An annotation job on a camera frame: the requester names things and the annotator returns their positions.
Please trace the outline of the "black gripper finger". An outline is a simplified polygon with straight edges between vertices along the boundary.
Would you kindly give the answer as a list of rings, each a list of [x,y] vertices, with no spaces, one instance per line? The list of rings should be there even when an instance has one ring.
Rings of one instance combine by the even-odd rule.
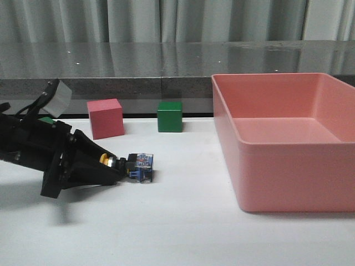
[[[77,149],[96,161],[100,160],[102,154],[106,154],[108,157],[116,157],[115,154],[96,144],[79,129],[75,130],[74,137],[76,139],[75,144],[77,145]]]
[[[122,172],[115,168],[116,157],[101,155],[100,159],[75,161],[64,169],[62,189],[102,185],[111,186],[122,179]]]

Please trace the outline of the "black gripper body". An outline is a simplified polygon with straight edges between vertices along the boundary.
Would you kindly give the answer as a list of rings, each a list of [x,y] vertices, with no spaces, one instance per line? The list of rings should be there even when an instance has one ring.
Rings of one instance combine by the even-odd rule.
[[[16,129],[16,163],[43,172],[40,194],[44,197],[57,198],[62,190],[60,157],[71,128],[61,121],[23,119]]]

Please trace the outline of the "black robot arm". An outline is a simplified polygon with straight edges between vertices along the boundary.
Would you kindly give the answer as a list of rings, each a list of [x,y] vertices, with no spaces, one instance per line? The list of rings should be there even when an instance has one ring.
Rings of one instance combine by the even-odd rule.
[[[62,121],[48,123],[37,111],[23,119],[1,114],[1,160],[43,172],[41,195],[57,198],[61,190],[86,185],[114,185],[126,173],[125,159],[112,167],[100,162],[113,153]]]

